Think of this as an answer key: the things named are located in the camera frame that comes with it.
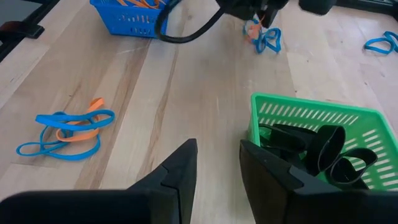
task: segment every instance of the wooden table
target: wooden table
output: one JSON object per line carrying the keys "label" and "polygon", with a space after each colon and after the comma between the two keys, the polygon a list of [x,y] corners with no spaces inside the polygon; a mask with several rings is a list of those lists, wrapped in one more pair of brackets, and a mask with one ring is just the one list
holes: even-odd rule
{"label": "wooden table", "polygon": [[[191,34],[217,9],[214,0],[184,0],[168,34]],[[385,30],[398,32],[389,16],[335,7],[318,17],[291,1],[273,24],[282,29],[277,55],[257,55],[243,22],[231,16],[184,45],[109,35],[87,0],[61,0],[40,25],[39,39],[23,40],[0,63],[0,198],[34,189],[124,189],[197,138],[192,223],[253,223],[238,157],[253,92],[377,108],[398,127],[398,54],[363,50]],[[19,144],[38,140],[37,114],[84,113],[96,97],[117,118],[93,157],[16,155]]]}

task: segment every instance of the black wire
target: black wire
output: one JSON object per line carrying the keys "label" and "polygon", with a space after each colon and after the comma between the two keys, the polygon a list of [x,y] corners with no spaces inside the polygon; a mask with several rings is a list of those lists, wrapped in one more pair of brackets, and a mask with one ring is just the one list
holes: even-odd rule
{"label": "black wire", "polygon": [[231,1],[231,4],[225,4],[220,7],[220,9],[214,14],[214,16],[211,17],[211,19],[203,25],[200,29],[198,29],[196,32],[193,34],[186,36],[186,37],[171,37],[162,34],[162,24],[166,20],[167,16],[170,14],[170,12],[174,9],[174,7],[180,3],[181,0],[170,0],[168,4],[164,7],[164,9],[160,12],[159,16],[157,17],[156,23],[155,23],[155,33],[158,36],[160,40],[163,40],[165,42],[173,43],[173,44],[184,44],[187,42],[191,42],[195,40],[196,38],[200,37],[202,34],[204,34],[210,27],[212,27],[217,20],[229,9],[231,8],[235,1]]}

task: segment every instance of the green plastic basket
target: green plastic basket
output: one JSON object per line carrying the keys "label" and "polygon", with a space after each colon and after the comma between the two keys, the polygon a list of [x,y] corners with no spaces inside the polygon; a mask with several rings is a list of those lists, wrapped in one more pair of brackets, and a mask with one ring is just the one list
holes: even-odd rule
{"label": "green plastic basket", "polygon": [[[387,121],[380,112],[367,108],[303,100],[286,96],[255,93],[251,97],[252,114],[249,139],[260,146],[261,134],[268,137],[270,130],[259,132],[258,123],[287,124],[318,131],[324,124],[344,126],[346,142],[343,152],[366,147],[373,150],[377,162],[362,176],[370,189],[398,190],[398,145]],[[349,159],[356,170],[365,163]]]}

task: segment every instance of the black rubber band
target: black rubber band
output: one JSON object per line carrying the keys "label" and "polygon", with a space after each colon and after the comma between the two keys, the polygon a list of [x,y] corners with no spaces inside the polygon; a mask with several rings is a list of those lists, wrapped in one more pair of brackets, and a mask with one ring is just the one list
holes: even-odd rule
{"label": "black rubber band", "polygon": [[269,147],[295,154],[301,153],[305,150],[305,141],[299,136],[268,124],[259,124],[259,127],[271,130],[271,136],[268,142]]}
{"label": "black rubber band", "polygon": [[[344,157],[355,157],[362,159],[365,162],[365,167],[353,172],[348,164],[347,159]],[[326,173],[328,180],[331,184],[341,187],[342,185],[353,185],[361,179],[367,168],[371,167],[377,161],[377,155],[372,150],[366,148],[351,149],[345,153],[342,153],[336,162],[330,167],[330,170]]]}
{"label": "black rubber band", "polygon": [[295,145],[294,142],[286,141],[285,134],[278,131],[271,132],[270,142],[275,147],[289,147],[296,148],[295,151],[306,151],[312,142],[313,137],[317,134],[315,131],[309,130],[307,128],[299,128],[295,126],[289,126],[285,124],[275,124],[274,127],[282,129],[294,136],[297,136],[304,142],[304,146]]}
{"label": "black rubber band", "polygon": [[316,176],[331,167],[340,155],[345,136],[342,126],[322,126],[313,138],[304,158],[307,172]]}

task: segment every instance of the blue plastic basket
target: blue plastic basket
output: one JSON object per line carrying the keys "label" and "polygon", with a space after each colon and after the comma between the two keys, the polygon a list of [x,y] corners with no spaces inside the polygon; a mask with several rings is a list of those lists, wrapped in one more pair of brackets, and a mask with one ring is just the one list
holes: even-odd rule
{"label": "blue plastic basket", "polygon": [[[146,9],[126,3],[130,6],[122,6],[117,0],[90,0],[111,34],[156,38],[155,21],[164,5],[161,3],[160,9]],[[162,26],[163,34],[166,28],[167,19]]]}

